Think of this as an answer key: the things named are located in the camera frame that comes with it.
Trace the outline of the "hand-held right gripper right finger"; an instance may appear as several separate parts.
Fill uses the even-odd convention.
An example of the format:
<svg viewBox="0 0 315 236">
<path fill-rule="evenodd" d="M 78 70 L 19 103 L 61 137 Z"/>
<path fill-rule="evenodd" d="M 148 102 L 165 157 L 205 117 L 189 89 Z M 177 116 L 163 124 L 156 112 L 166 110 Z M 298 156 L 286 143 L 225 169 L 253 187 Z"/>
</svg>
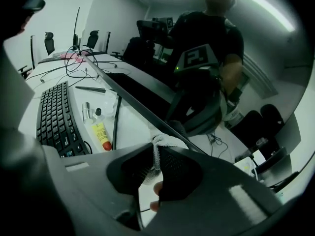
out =
<svg viewBox="0 0 315 236">
<path fill-rule="evenodd" d="M 173 148 L 160 151 L 160 169 L 163 175 L 160 201 L 183 200 L 201 183 L 203 173 L 200 165 Z"/>
</svg>

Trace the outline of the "person's right hand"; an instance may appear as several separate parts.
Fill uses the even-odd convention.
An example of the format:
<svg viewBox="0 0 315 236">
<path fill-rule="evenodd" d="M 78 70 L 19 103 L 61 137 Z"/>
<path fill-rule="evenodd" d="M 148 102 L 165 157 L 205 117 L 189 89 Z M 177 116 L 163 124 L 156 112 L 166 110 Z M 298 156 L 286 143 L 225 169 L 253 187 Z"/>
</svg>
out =
<svg viewBox="0 0 315 236">
<path fill-rule="evenodd" d="M 153 188 L 154 193 L 157 196 L 159 196 L 159 193 L 162 190 L 162 188 L 163 188 L 163 181 L 160 181 L 160 182 L 156 183 L 154 185 L 154 188 Z M 152 201 L 152 202 L 150 202 L 150 210 L 152 210 L 153 212 L 157 212 L 158 209 L 159 209 L 159 201 Z"/>
</svg>

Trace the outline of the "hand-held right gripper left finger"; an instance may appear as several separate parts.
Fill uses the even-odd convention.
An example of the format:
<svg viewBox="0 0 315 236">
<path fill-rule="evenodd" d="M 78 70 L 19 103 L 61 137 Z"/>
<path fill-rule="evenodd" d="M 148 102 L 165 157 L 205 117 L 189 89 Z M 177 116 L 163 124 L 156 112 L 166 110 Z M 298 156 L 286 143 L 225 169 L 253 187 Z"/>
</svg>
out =
<svg viewBox="0 0 315 236">
<path fill-rule="evenodd" d="M 136 196 L 153 167 L 153 145 L 126 147 L 113 151 L 113 155 L 106 170 L 108 180 L 119 193 Z"/>
</svg>

